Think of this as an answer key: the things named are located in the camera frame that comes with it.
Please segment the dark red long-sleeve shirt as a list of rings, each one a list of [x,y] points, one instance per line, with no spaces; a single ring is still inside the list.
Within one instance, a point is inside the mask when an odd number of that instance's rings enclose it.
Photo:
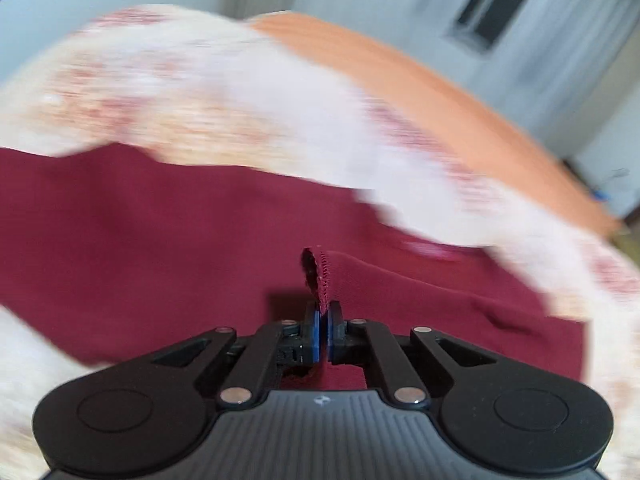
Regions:
[[[486,250],[386,226],[348,188],[163,164],[124,144],[1,153],[2,304],[80,362],[221,325],[249,334],[309,300],[582,376],[582,323],[554,318]]]

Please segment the orange bed sheet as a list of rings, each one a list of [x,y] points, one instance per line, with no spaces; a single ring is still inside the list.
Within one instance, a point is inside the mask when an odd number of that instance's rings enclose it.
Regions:
[[[471,169],[492,177],[602,237],[620,222],[547,151],[434,70],[359,32],[310,15],[277,12],[250,26],[304,58],[329,66],[434,134]]]

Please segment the floral beige quilt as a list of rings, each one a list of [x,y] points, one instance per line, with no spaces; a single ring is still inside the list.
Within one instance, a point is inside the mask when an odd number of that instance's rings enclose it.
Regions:
[[[250,166],[358,188],[383,221],[485,246],[588,328],[586,382],[611,405],[601,471],[639,474],[639,270],[612,243],[466,166],[349,76],[248,21],[133,6],[85,24],[1,87],[1,143],[65,155],[111,141],[164,162]]]

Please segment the white sheer curtain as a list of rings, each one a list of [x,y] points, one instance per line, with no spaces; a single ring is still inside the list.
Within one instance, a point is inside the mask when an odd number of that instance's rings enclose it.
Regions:
[[[526,0],[481,54],[446,37],[446,0],[292,0],[292,7],[401,50],[537,139],[582,104],[639,21],[639,0]]]

